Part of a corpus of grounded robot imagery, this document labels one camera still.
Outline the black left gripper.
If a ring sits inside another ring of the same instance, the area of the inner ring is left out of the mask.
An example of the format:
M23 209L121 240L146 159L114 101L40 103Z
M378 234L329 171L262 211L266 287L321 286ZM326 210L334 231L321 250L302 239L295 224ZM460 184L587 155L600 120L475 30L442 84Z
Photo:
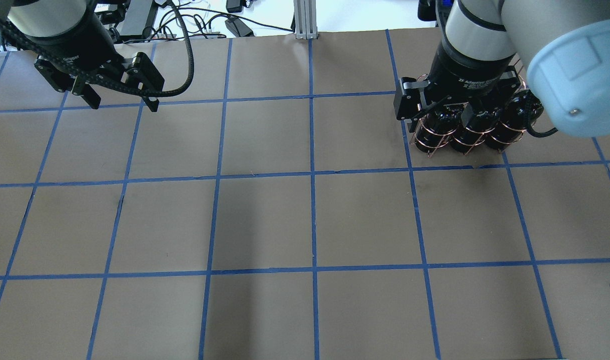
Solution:
M159 109L158 92L164 77L144 52L126 58L115 50L110 32L94 14L74 14L56 29L34 32L34 44L48 55L39 55L35 68L58 92L71 92L98 110L101 97L91 86L98 82L119 84L119 92L141 96L150 112Z

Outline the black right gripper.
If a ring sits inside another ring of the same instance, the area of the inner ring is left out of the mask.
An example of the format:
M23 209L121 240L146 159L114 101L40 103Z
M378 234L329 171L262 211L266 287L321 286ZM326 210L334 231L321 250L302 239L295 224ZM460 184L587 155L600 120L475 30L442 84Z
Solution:
M415 133L419 121L439 106L473 99L481 99L493 109L506 104L510 91L520 85L510 60L510 55L496 60L474 59L450 43L440 43L424 78L399 78L394 97L396 119L405 121L408 133ZM460 127L470 132L489 132L493 114L482 105L469 102L461 114Z

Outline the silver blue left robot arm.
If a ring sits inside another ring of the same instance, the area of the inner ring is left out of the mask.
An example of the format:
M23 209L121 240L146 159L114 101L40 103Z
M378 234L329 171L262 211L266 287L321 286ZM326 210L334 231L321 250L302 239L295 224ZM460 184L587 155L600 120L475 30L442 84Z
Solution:
M0 35L37 53L34 66L58 92L98 109L104 87L142 98L158 109L164 78L143 52L132 57L115 48L108 28L89 0L0 0Z

